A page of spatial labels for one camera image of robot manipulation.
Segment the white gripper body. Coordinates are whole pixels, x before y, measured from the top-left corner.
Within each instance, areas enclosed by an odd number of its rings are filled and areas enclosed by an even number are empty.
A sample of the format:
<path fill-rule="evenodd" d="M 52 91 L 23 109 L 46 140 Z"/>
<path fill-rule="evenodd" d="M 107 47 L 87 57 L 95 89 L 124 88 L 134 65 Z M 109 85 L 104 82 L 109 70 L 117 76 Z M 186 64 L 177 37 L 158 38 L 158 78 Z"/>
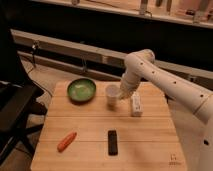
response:
<path fill-rule="evenodd" d="M 135 79 L 129 79 L 123 76 L 120 84 L 120 99 L 126 99 L 132 96 L 133 92 L 137 89 L 138 82 Z"/>

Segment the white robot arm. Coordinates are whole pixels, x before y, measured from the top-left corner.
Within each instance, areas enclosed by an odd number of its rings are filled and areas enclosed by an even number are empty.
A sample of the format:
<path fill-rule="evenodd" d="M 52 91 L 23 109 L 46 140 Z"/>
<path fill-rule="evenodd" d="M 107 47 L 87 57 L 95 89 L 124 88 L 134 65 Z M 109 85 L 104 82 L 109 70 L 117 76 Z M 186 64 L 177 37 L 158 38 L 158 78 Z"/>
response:
<path fill-rule="evenodd" d="M 155 54 L 150 49 L 125 57 L 119 98 L 129 98 L 145 78 L 185 106 L 206 125 L 196 171 L 213 171 L 213 91 L 160 69 L 154 61 Z"/>

